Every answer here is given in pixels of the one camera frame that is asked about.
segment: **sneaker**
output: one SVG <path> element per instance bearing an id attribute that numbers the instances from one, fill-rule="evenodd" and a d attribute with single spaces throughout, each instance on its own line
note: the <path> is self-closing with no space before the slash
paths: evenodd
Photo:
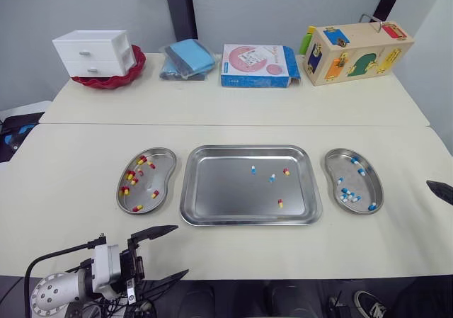
<path id="1" fill-rule="evenodd" d="M 384 318 L 387 308 L 371 293 L 357 291 L 354 294 L 354 303 L 360 314 L 365 318 Z"/>

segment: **wooden toy box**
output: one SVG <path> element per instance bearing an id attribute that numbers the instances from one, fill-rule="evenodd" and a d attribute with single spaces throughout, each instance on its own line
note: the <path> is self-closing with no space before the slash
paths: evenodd
<path id="1" fill-rule="evenodd" d="M 318 27 L 303 65 L 315 86 L 383 76 L 413 43 L 395 22 Z"/>

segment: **kidney-shaped metal tray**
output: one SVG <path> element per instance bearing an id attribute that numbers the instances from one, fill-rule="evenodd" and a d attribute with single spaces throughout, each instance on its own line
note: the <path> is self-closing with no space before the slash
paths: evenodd
<path id="1" fill-rule="evenodd" d="M 384 191 L 377 172 L 362 155 L 349 149 L 332 149 L 326 154 L 326 169 L 332 180 L 333 197 L 344 210 L 368 215 L 377 212 L 384 204 Z M 343 201 L 343 189 L 354 196 Z M 373 210 L 369 208 L 372 203 L 376 204 Z"/>
<path id="2" fill-rule="evenodd" d="M 302 149 L 202 146 L 188 158 L 180 211 L 197 226 L 309 225 L 319 219 L 322 206 Z"/>
<path id="3" fill-rule="evenodd" d="M 126 166 L 117 187 L 117 202 L 129 214 L 144 214 L 164 203 L 168 180 L 176 166 L 176 155 L 167 148 L 139 153 Z"/>

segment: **white plastic drawer unit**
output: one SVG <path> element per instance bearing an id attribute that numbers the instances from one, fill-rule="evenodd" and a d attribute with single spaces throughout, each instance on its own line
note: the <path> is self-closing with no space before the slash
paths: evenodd
<path id="1" fill-rule="evenodd" d="M 124 76 L 136 64 L 126 30 L 75 30 L 53 43 L 71 77 Z"/>

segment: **drawer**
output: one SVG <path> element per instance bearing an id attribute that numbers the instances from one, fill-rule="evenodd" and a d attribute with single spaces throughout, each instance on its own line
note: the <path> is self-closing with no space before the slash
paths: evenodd
<path id="1" fill-rule="evenodd" d="M 116 61 L 109 42 L 54 42 L 62 61 Z"/>
<path id="2" fill-rule="evenodd" d="M 111 77 L 124 76 L 125 71 L 115 61 L 65 61 L 63 62 L 71 77 Z"/>

